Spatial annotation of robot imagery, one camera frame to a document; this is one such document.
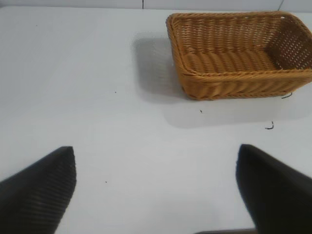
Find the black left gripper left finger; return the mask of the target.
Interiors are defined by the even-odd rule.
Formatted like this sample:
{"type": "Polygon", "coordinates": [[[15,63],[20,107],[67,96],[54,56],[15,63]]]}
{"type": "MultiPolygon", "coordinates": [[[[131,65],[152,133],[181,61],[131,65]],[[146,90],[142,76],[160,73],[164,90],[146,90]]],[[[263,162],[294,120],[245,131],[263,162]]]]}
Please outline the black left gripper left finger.
{"type": "Polygon", "coordinates": [[[62,146],[0,183],[2,234],[53,234],[77,183],[73,147],[62,146]]]}

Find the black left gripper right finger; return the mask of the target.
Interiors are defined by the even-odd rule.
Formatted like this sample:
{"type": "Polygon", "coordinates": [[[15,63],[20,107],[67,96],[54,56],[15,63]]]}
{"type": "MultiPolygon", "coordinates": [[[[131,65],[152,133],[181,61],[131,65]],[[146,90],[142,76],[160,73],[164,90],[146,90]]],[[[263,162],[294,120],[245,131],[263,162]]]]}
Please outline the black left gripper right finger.
{"type": "Polygon", "coordinates": [[[312,179],[250,144],[239,148],[236,181],[259,234],[312,232],[312,179]]]}

